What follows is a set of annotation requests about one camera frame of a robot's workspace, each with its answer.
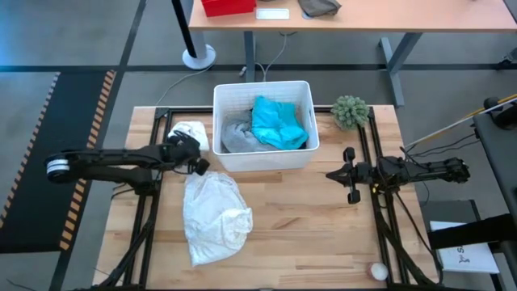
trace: succulent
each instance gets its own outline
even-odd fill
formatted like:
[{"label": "succulent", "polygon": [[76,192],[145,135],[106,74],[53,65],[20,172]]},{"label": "succulent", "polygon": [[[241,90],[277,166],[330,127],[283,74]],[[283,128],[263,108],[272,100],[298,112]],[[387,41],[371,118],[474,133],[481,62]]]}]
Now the succulent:
[{"label": "succulent", "polygon": [[334,114],[334,121],[342,130],[357,129],[357,125],[364,127],[368,121],[368,105],[359,97],[340,96],[330,112]]}]

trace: wooden tabletop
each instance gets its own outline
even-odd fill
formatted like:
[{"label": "wooden tabletop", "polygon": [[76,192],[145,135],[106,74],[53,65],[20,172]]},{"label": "wooden tabletop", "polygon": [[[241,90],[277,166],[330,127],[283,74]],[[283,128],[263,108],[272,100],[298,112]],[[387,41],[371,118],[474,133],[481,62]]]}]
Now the wooden tabletop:
[{"label": "wooden tabletop", "polygon": [[[374,106],[385,155],[401,155],[400,129],[393,106]],[[135,108],[126,147],[149,143],[155,108]],[[177,115],[175,121],[201,120],[212,139],[211,115]],[[193,268],[183,231],[185,176],[164,174],[158,220],[149,266],[148,289],[351,289],[383,288],[372,280],[367,266],[380,262],[376,226],[368,187],[358,185],[361,202],[347,203],[348,189],[325,177],[343,165],[343,150],[353,146],[356,162],[363,153],[356,131],[338,130],[330,114],[317,114],[320,148],[305,168],[289,171],[229,173],[253,210],[253,231],[234,256]],[[371,153],[375,153],[367,129]],[[213,154],[210,171],[225,172]],[[425,234],[418,200],[412,185],[400,192],[420,231]],[[94,284],[106,278],[129,246],[137,208],[132,192],[111,203]],[[403,244],[415,263],[436,278],[433,260],[418,240],[410,220],[394,204]],[[397,263],[391,254],[397,273]],[[140,271],[137,256],[135,278]]]},{"label": "wooden tabletop", "polygon": [[335,16],[304,19],[297,0],[257,1],[257,8],[287,8],[288,20],[257,20],[255,13],[207,17],[193,0],[194,30],[345,30],[376,32],[504,32],[517,24],[503,0],[337,0]]}]

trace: white paper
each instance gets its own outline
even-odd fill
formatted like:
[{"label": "white paper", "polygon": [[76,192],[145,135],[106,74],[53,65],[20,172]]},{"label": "white paper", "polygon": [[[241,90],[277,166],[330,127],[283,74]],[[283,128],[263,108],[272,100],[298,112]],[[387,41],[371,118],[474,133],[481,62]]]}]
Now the white paper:
[{"label": "white paper", "polygon": [[[431,230],[442,230],[463,224],[463,222],[431,221]],[[498,265],[487,243],[449,247],[437,252],[444,271],[499,273]]]}]

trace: white cloth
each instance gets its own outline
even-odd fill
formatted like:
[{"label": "white cloth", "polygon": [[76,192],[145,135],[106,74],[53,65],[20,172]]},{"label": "white cloth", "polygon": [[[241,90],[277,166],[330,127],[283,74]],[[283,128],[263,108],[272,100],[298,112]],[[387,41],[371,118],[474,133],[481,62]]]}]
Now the white cloth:
[{"label": "white cloth", "polygon": [[201,151],[210,150],[207,133],[204,130],[204,124],[201,121],[180,121],[174,125],[167,137],[172,137],[176,130],[194,137],[200,143]]},{"label": "white cloth", "polygon": [[214,171],[187,177],[183,222],[192,266],[236,254],[253,228],[251,209],[235,181]]}]

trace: white ball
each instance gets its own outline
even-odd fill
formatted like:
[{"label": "white ball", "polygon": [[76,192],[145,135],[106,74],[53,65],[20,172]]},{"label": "white ball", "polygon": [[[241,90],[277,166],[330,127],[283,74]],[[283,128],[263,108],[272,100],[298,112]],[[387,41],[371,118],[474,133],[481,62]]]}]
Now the white ball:
[{"label": "white ball", "polygon": [[382,281],[388,278],[388,268],[383,263],[370,264],[369,272],[375,280]]}]

